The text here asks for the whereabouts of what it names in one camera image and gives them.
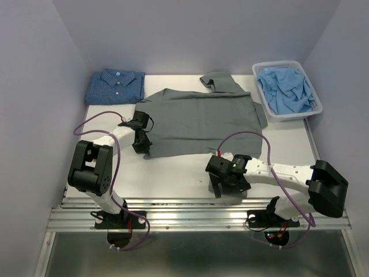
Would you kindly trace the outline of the grey long sleeve shirt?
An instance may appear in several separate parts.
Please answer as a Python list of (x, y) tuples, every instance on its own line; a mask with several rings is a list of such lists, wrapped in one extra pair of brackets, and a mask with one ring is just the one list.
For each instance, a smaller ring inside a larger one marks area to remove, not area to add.
[(262, 106), (226, 72), (148, 76), (136, 109), (154, 120), (140, 192), (148, 197), (212, 197), (205, 167), (221, 148), (258, 158), (267, 127)]

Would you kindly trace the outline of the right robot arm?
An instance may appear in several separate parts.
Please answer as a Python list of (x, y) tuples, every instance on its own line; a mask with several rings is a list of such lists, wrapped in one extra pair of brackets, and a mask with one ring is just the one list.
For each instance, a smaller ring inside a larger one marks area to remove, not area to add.
[(348, 181), (324, 160), (317, 160), (312, 166), (291, 166), (268, 164), (247, 155), (213, 155), (205, 171), (217, 198), (222, 194), (241, 194), (253, 184), (282, 189), (285, 195), (271, 200), (265, 211), (265, 218), (272, 225), (313, 212), (330, 218), (340, 218), (344, 213)]

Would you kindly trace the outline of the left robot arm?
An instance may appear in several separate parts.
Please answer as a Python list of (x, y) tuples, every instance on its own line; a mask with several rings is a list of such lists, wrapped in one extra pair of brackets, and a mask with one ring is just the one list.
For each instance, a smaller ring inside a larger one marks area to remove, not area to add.
[(128, 222), (127, 204), (114, 191), (114, 182), (121, 162), (121, 150), (132, 147), (137, 154), (149, 152), (152, 143), (148, 139), (147, 126), (154, 127), (153, 119), (145, 112), (136, 111), (132, 119), (121, 123), (111, 132), (91, 130), (73, 134), (100, 133), (103, 136), (93, 141), (81, 140), (74, 150), (67, 183), (83, 192), (108, 214), (115, 227)]

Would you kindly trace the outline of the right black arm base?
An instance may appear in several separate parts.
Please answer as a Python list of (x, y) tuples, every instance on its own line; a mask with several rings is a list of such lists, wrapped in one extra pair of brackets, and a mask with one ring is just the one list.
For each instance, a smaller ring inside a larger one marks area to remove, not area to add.
[(292, 219), (283, 219), (273, 213), (267, 213), (265, 209), (252, 209), (247, 211), (245, 221), (246, 227), (250, 229), (270, 229), (270, 228), (285, 228), (299, 227), (299, 221)]

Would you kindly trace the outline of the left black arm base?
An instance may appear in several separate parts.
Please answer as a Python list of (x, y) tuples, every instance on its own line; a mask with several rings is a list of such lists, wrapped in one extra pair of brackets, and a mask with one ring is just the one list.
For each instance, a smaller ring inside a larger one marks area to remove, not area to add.
[(144, 219), (124, 211), (121, 211), (120, 214), (92, 211), (90, 215), (95, 219), (95, 229), (98, 230), (143, 230), (146, 228)]

